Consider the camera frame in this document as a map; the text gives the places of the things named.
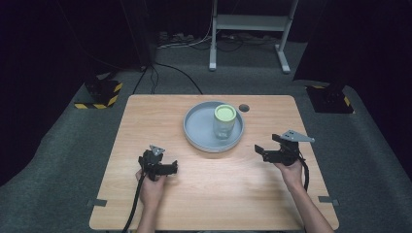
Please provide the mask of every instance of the hand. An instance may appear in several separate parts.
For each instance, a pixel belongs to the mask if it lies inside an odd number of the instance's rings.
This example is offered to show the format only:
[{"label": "hand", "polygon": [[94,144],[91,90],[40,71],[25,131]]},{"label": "hand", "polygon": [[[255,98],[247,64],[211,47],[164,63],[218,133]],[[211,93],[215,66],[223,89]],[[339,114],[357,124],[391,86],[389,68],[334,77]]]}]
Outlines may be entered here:
[{"label": "hand", "polygon": [[[136,173],[137,181],[142,177],[142,169]],[[163,196],[164,183],[166,176],[160,176],[156,182],[152,182],[149,178],[145,178],[140,190],[140,200],[145,208],[157,209],[160,200]]]},{"label": "hand", "polygon": [[282,172],[283,180],[289,192],[293,192],[298,188],[302,188],[302,164],[296,160],[294,164],[285,166],[283,163],[274,163]]}]

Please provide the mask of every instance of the black cable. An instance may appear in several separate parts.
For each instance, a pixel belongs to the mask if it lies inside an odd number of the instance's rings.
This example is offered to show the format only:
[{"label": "black cable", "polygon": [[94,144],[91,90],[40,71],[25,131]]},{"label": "black cable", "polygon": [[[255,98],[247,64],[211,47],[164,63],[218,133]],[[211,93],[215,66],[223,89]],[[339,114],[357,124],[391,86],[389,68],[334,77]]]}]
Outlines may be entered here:
[{"label": "black cable", "polygon": [[120,3],[121,3],[121,9],[123,10],[123,14],[124,14],[124,16],[125,16],[125,18],[126,18],[126,21],[127,21],[127,26],[128,26],[130,35],[131,35],[132,40],[133,40],[133,46],[134,46],[134,48],[136,49],[137,54],[139,54],[139,50],[138,50],[137,45],[136,45],[136,43],[135,43],[135,42],[137,41],[136,38],[135,38],[135,32],[134,32],[134,30],[133,30],[133,29],[131,28],[131,26],[130,26],[129,17],[127,16],[126,8],[125,8],[125,6],[124,6],[124,4],[123,4],[123,1],[120,1]]},{"label": "black cable", "polygon": [[183,72],[182,70],[179,70],[178,68],[173,67],[173,66],[163,65],[163,64],[160,64],[160,63],[157,63],[157,62],[155,62],[155,64],[156,64],[156,65],[159,65],[159,66],[168,67],[168,68],[171,68],[171,69],[174,69],[174,70],[177,70],[177,71],[181,72],[182,74],[184,74],[186,77],[188,77],[188,78],[191,80],[191,82],[194,84],[194,86],[196,86],[196,88],[197,88],[197,90],[200,92],[200,94],[203,94],[203,92],[200,90],[199,86],[197,86],[197,84],[194,82],[194,80],[193,80],[188,74],[186,74],[185,72]]},{"label": "black cable", "polygon": [[189,45],[190,43],[194,42],[195,40],[190,38],[190,39],[182,39],[180,36],[175,35],[172,39],[166,38],[162,39],[160,38],[159,45],[161,47],[172,47],[176,46],[176,44],[186,44]]},{"label": "black cable", "polygon": [[206,48],[197,48],[195,46],[189,46],[189,47],[192,48],[192,49],[195,49],[195,50],[209,50],[210,49],[210,46],[208,46]]},{"label": "black cable", "polygon": [[232,51],[239,50],[242,46],[243,46],[243,41],[241,41],[240,45],[239,45],[237,48],[233,49],[233,50],[223,50],[223,49],[219,48],[218,45],[216,45],[216,48],[217,48],[218,50],[220,50],[220,51],[232,52]]},{"label": "black cable", "polygon": [[309,186],[309,167],[305,162],[305,159],[303,158],[303,154],[300,152],[300,157],[298,158],[300,163],[303,166],[304,174],[305,174],[305,183],[303,187],[305,188],[306,191],[308,191],[308,186]]},{"label": "black cable", "polygon": [[130,216],[129,216],[129,219],[127,220],[126,226],[123,228],[121,233],[126,233],[130,226],[131,220],[133,219],[134,213],[136,212],[137,200],[139,199],[140,189],[142,188],[142,183],[145,177],[146,177],[146,174],[145,175],[142,174],[142,176],[140,177],[139,183],[137,183],[136,193],[134,194],[133,207],[131,208]]},{"label": "black cable", "polygon": [[112,68],[116,68],[116,69],[119,69],[119,70],[127,70],[127,69],[125,69],[125,68],[122,68],[122,67],[119,67],[119,66],[110,64],[110,63],[108,63],[108,62],[106,62],[106,61],[103,61],[103,60],[95,57],[94,55],[90,54],[88,51],[86,51],[85,48],[83,48],[82,44],[80,43],[80,40],[79,40],[79,38],[77,37],[76,32],[75,32],[75,30],[74,30],[73,27],[72,27],[72,24],[70,23],[70,21],[69,21],[69,19],[67,18],[66,14],[64,14],[64,11],[63,11],[63,8],[62,8],[61,5],[60,5],[60,2],[59,2],[58,0],[56,0],[56,3],[57,3],[57,5],[58,5],[58,8],[60,9],[60,12],[63,14],[64,19],[65,19],[66,22],[67,22],[67,26],[69,27],[70,32],[73,34],[74,38],[76,39],[77,44],[79,45],[79,48],[83,51],[83,53],[84,53],[85,55],[91,57],[92,59],[94,59],[94,60],[96,60],[96,61],[98,61],[98,62],[100,62],[100,63],[102,63],[102,64],[105,64],[105,65],[107,65],[107,66],[111,66]]},{"label": "black cable", "polygon": [[[151,80],[152,80],[152,83],[154,84],[153,86],[152,86],[152,91],[151,91],[151,94],[155,94],[155,88],[157,87],[157,85],[158,85],[158,72],[157,72],[157,70],[155,69],[155,67],[154,66],[152,66],[152,74],[151,74]],[[156,73],[156,81],[154,81],[153,80],[153,78],[152,78],[152,76],[153,76],[153,74],[154,74],[154,71],[155,71],[155,73]]]},{"label": "black cable", "polygon": [[142,81],[142,79],[143,79],[143,77],[145,76],[147,70],[148,70],[148,68],[146,67],[146,69],[143,71],[142,76],[140,77],[139,81],[137,82],[136,86],[134,86],[134,89],[133,89],[132,94],[134,94],[134,92],[136,91],[137,86],[139,85],[140,81]]},{"label": "black cable", "polygon": [[238,42],[243,42],[244,46],[264,46],[264,45],[269,45],[269,44],[274,44],[277,42],[277,39],[270,39],[270,40],[264,40],[264,39],[241,39],[241,37],[236,40],[236,39],[229,39],[229,40],[222,40],[225,43],[228,44],[236,44]]},{"label": "black cable", "polygon": [[230,13],[231,15],[234,14],[234,11],[236,10],[237,5],[239,5],[239,2],[240,2],[240,0],[237,0],[236,4],[234,5],[234,7],[233,7],[233,9],[232,9],[232,12]]}]

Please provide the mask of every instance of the wooden table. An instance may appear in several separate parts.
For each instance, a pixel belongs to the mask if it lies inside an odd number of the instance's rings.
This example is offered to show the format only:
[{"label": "wooden table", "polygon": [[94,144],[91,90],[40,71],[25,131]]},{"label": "wooden table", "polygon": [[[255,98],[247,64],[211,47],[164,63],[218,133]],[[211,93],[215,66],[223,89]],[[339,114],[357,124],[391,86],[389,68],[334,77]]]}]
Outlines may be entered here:
[{"label": "wooden table", "polygon": [[[211,100],[227,102],[242,113],[245,131],[231,150],[209,153],[185,138],[183,121],[194,105]],[[258,144],[278,150],[271,135],[289,129],[306,135],[291,96],[269,95],[133,95],[128,99],[118,136],[106,168],[89,225],[98,230],[123,229],[137,186],[138,157],[149,145],[166,149],[163,164],[178,160],[177,175],[167,179],[157,217],[157,230],[293,230],[302,222],[280,171],[255,153]],[[299,143],[310,171],[308,193],[328,222],[339,225],[310,143]],[[138,203],[130,229],[136,229],[142,212]]]}]

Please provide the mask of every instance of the wire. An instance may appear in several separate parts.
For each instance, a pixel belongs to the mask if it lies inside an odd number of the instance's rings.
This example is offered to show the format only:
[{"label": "wire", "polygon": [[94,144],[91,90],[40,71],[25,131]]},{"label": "wire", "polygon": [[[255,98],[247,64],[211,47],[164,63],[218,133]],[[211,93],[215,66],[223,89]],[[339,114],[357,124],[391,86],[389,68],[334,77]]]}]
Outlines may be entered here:
[{"label": "wire", "polygon": [[216,45],[216,48],[220,51],[231,52],[231,51],[239,50],[242,46],[243,46],[243,41],[240,40],[240,45],[238,47],[236,47],[235,49],[233,49],[233,50],[222,50],[221,48],[218,47],[218,45]]},{"label": "wire", "polygon": [[197,88],[197,90],[200,92],[200,94],[203,94],[203,92],[200,90],[199,86],[194,82],[194,80],[193,80],[188,74],[186,74],[185,72],[183,72],[182,70],[179,70],[178,68],[173,67],[173,66],[164,65],[164,64],[157,63],[157,62],[155,62],[155,64],[157,64],[157,65],[159,65],[159,66],[168,67],[168,68],[171,68],[171,69],[174,69],[174,70],[177,70],[177,71],[181,72],[182,74],[184,74],[186,77],[188,77],[188,78],[191,80],[191,82],[194,84],[194,86],[196,86],[196,88]]},{"label": "wire", "polygon": [[212,24],[213,24],[213,4],[214,2],[212,1],[212,12],[210,14],[210,22],[209,22],[209,28],[207,29],[206,35],[204,36],[204,38],[198,42],[195,42],[193,44],[189,44],[189,45],[180,45],[180,46],[171,46],[171,47],[158,47],[158,49],[165,49],[165,48],[184,48],[184,47],[192,47],[195,45],[198,45],[200,43],[203,43],[205,41],[208,41],[210,39],[212,39],[212,37],[209,37],[209,33],[210,33],[210,29],[212,28]]},{"label": "wire", "polygon": [[121,233],[127,232],[130,226],[131,220],[133,219],[134,213],[136,212],[137,200],[139,199],[140,189],[142,188],[142,183],[145,178],[146,178],[146,174],[140,177],[140,180],[137,184],[136,193],[134,194],[133,207],[131,208],[129,219],[127,220],[126,226],[123,228]]},{"label": "wire", "polygon": [[132,39],[133,39],[133,46],[134,46],[134,48],[136,49],[137,53],[139,53],[139,52],[138,52],[139,49],[137,48],[136,43],[134,43],[134,42],[136,42],[137,40],[136,40],[136,38],[134,37],[133,30],[132,30],[132,28],[131,28],[131,26],[130,26],[130,21],[129,21],[129,17],[127,16],[126,8],[125,8],[125,6],[124,6],[124,4],[123,4],[123,1],[120,1],[120,3],[121,3],[121,8],[123,9],[123,13],[124,13],[124,15],[126,16],[127,26],[128,26],[130,35],[131,35],[131,37],[132,37]]},{"label": "wire", "polygon": [[208,46],[208,47],[206,47],[206,48],[197,48],[197,47],[195,47],[195,46],[190,46],[192,49],[195,49],[195,50],[209,50],[210,49],[210,45]]},{"label": "wire", "polygon": [[148,70],[148,68],[146,67],[146,69],[143,71],[142,76],[140,76],[140,79],[139,79],[139,81],[137,82],[136,86],[134,86],[134,89],[133,89],[132,94],[134,94],[134,92],[136,91],[137,86],[139,85],[140,81],[142,81],[142,79],[143,79],[143,77],[145,76],[147,70]]},{"label": "wire", "polygon": [[239,34],[232,34],[228,39],[223,39],[222,41],[228,44],[236,44],[237,42],[243,42],[245,46],[262,46],[276,43],[278,39],[271,38],[271,39],[258,39],[255,37],[243,37]]},{"label": "wire", "polygon": [[309,186],[309,167],[305,162],[305,158],[303,157],[302,152],[300,153],[300,157],[298,158],[300,160],[300,163],[303,166],[303,170],[304,170],[304,174],[305,174],[305,184],[303,185],[303,187],[305,188],[306,191],[308,191],[308,186]]},{"label": "wire", "polygon": [[[154,66],[152,66],[152,74],[151,74],[151,80],[152,80],[152,83],[154,84],[153,86],[152,86],[152,91],[151,91],[151,94],[155,94],[155,88],[157,87],[157,85],[158,85],[158,72],[157,72],[157,70],[155,69],[155,67]],[[153,79],[152,79],[152,76],[153,76],[153,74],[154,74],[154,71],[155,71],[155,73],[156,73],[156,81],[154,81]]]},{"label": "wire", "polygon": [[169,39],[168,36],[164,36],[160,34],[159,39],[160,39],[160,42],[159,42],[160,48],[187,45],[188,43],[191,43],[194,41],[193,38],[183,39],[179,35],[173,35],[173,38]]},{"label": "wire", "polygon": [[68,27],[69,27],[70,32],[71,32],[71,33],[73,34],[73,36],[75,37],[76,42],[77,42],[77,44],[79,45],[79,48],[80,48],[87,56],[89,56],[89,57],[91,57],[92,59],[94,59],[94,60],[96,60],[96,61],[98,61],[98,62],[100,62],[100,63],[102,63],[102,64],[105,64],[105,65],[107,65],[107,66],[111,66],[111,67],[116,68],[116,69],[119,69],[119,70],[127,70],[126,68],[122,68],[122,67],[119,67],[119,66],[110,64],[110,63],[108,63],[108,62],[106,62],[106,61],[103,61],[103,60],[101,60],[100,58],[97,58],[97,57],[95,57],[94,55],[92,55],[91,53],[89,53],[88,51],[86,51],[85,48],[83,48],[82,44],[80,43],[80,40],[79,40],[79,38],[77,37],[76,32],[75,32],[75,30],[74,30],[73,27],[72,27],[72,24],[70,23],[70,21],[69,21],[69,19],[67,18],[66,14],[64,14],[64,11],[63,11],[63,8],[62,8],[61,5],[60,5],[60,2],[59,2],[58,0],[56,0],[56,3],[57,3],[57,5],[58,5],[58,8],[60,9],[61,13],[63,14],[64,19],[65,19],[66,22],[67,22],[67,25],[68,25]]},{"label": "wire", "polygon": [[237,0],[236,4],[235,4],[234,7],[233,7],[232,12],[230,13],[231,15],[233,15],[233,13],[234,13],[234,11],[236,10],[237,5],[239,4],[239,2],[240,2],[240,0]]}]

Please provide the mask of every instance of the gray plate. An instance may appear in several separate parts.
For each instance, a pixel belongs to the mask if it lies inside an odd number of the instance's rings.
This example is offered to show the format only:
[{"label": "gray plate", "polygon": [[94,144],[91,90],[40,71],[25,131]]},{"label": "gray plate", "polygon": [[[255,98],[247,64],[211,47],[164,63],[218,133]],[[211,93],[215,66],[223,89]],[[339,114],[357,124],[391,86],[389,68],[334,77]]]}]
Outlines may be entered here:
[{"label": "gray plate", "polygon": [[192,107],[185,115],[183,127],[188,141],[197,149],[206,152],[223,152],[233,148],[240,140],[244,129],[242,115],[236,109],[236,120],[232,134],[226,140],[219,140],[213,133],[215,109],[221,101],[202,102]]}]

